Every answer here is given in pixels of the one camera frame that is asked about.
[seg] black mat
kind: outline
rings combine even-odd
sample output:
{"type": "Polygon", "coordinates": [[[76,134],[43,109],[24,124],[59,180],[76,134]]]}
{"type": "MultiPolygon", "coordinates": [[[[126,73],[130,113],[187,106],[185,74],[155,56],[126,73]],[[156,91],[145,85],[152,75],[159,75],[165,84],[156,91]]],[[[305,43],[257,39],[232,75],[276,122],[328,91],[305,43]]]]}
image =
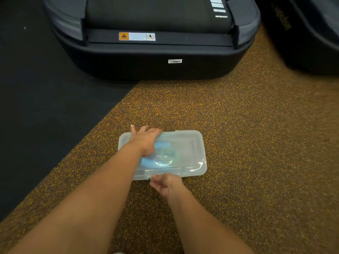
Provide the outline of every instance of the black mat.
{"type": "Polygon", "coordinates": [[[0,220],[135,84],[76,68],[42,0],[0,0],[0,220]]]}

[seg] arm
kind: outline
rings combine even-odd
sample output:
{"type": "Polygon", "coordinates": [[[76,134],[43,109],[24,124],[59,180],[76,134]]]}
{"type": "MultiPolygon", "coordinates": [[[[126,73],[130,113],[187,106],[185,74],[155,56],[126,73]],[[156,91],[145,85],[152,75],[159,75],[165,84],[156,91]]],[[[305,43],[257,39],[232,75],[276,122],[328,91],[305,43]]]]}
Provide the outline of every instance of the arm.
{"type": "Polygon", "coordinates": [[[142,127],[9,252],[107,253],[140,158],[154,152],[161,129],[142,127]]]}
{"type": "Polygon", "coordinates": [[[180,176],[153,175],[150,185],[167,201],[186,254],[253,253],[231,229],[203,208],[180,176]]]}

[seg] clear plastic box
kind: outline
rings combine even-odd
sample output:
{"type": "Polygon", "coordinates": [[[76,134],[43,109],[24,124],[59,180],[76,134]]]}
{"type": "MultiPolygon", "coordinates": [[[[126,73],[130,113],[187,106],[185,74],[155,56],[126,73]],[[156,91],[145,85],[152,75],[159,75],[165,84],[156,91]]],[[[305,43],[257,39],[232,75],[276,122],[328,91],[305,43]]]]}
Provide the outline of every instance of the clear plastic box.
{"type": "MultiPolygon", "coordinates": [[[[119,137],[118,150],[130,137],[130,132],[119,137]]],[[[181,177],[203,175],[207,170],[204,141],[199,131],[163,132],[154,146],[155,153],[141,159],[133,180],[147,180],[166,172],[181,177]]]]}

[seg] speckled floor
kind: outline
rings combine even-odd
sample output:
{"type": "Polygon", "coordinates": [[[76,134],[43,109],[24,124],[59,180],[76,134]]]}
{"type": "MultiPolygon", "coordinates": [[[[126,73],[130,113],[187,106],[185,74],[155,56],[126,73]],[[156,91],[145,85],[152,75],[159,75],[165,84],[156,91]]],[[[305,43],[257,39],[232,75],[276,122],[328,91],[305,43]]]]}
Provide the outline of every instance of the speckled floor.
{"type": "MultiPolygon", "coordinates": [[[[339,78],[287,69],[263,28],[226,77],[135,87],[0,224],[0,252],[113,155],[131,123],[202,133],[207,172],[184,184],[257,253],[338,252],[339,78]]],[[[146,181],[132,183],[117,250],[182,253],[146,181]]]]}

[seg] white stripe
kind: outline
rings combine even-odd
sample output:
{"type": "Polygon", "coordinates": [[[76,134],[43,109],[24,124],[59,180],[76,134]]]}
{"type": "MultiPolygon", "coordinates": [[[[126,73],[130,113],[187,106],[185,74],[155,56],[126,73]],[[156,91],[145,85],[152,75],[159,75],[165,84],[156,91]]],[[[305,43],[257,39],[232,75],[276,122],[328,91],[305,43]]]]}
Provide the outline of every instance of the white stripe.
{"type": "Polygon", "coordinates": [[[212,7],[215,7],[215,8],[224,8],[224,5],[222,3],[212,3],[212,7]]]}
{"type": "Polygon", "coordinates": [[[213,9],[213,10],[214,10],[214,12],[224,12],[224,13],[226,13],[225,10],[221,10],[221,9],[213,9]]]}
{"type": "Polygon", "coordinates": [[[210,0],[210,1],[211,1],[211,3],[222,3],[221,0],[210,0]]]}

